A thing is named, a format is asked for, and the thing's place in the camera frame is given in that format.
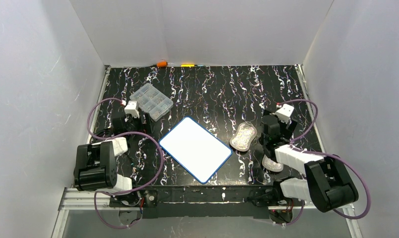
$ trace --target gray floor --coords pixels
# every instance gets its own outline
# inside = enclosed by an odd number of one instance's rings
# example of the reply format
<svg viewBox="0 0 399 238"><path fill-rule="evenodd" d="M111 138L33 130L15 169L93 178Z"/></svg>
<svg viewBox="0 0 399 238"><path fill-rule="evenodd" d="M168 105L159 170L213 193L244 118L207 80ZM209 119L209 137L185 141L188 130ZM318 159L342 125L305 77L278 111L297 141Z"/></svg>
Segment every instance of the gray floor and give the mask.
<svg viewBox="0 0 399 238"><path fill-rule="evenodd" d="M119 224L117 211L102 211L113 225ZM131 221L135 214L129 214ZM144 219L129 230L106 227L94 211L70 211L65 238L350 238L345 218L334 212L305 209L300 220L286 227L270 220L247 217Z"/></svg>

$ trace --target black marble tabletop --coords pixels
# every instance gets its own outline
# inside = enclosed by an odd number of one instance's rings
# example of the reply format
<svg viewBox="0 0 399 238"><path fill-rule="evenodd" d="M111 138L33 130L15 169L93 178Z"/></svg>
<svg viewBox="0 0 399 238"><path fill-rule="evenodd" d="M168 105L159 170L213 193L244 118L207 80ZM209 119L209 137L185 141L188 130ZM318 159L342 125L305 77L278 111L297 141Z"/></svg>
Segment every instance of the black marble tabletop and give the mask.
<svg viewBox="0 0 399 238"><path fill-rule="evenodd" d="M229 145L240 123L253 123L259 136L264 108L274 109L276 102L304 98L293 65L112 68L103 98L116 97L128 101L130 94L145 83L151 83L174 102L171 111L154 122L152 136L156 140L185 116L191 116ZM295 104L294 107L292 117L298 121L294 136L298 136L308 127L311 118L305 103ZM96 120L96 131L111 126L112 115L122 111L123 107L117 102L103 103ZM263 151L257 139L248 152L234 152L205 185L269 185L276 178L299 176L297 171L286 166L279 174L262 170ZM297 146L320 151L314 130ZM136 136L130 141L131 159L121 156L116 160L118 173L134 178L137 184L144 184L157 172L157 154L152 142ZM131 169L131 161L136 172ZM164 169L153 184L204 185L167 154Z"/></svg>

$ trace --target plastic organizer box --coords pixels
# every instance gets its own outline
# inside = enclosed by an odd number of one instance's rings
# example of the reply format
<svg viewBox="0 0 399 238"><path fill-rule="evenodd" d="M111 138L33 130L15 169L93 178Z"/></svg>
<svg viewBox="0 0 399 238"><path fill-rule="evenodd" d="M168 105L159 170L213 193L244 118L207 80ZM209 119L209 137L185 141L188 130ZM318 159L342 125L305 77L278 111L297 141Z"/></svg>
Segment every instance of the plastic organizer box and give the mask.
<svg viewBox="0 0 399 238"><path fill-rule="evenodd" d="M129 98L137 101L141 110L149 113L154 121L158 121L173 107L173 101L150 83L142 86L129 96Z"/></svg>

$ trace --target white board surface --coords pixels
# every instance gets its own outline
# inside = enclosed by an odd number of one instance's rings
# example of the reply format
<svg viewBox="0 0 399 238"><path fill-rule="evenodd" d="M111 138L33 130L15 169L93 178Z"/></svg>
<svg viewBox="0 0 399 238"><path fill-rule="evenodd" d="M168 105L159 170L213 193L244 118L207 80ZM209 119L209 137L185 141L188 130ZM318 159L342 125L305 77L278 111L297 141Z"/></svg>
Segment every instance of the white board surface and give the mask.
<svg viewBox="0 0 399 238"><path fill-rule="evenodd" d="M169 131L160 145L200 183L206 183L232 154L227 145L190 117Z"/></svg>

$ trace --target blue-framed whiteboard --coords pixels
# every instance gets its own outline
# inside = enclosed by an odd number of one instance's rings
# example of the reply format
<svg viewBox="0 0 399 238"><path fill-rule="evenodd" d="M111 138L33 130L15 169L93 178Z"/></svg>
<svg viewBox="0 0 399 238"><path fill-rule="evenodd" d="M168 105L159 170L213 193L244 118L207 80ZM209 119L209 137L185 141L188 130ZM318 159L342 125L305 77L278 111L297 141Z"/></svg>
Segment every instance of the blue-framed whiteboard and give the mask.
<svg viewBox="0 0 399 238"><path fill-rule="evenodd" d="M232 154L230 147L191 117L183 118L159 143L200 183L207 183Z"/></svg>

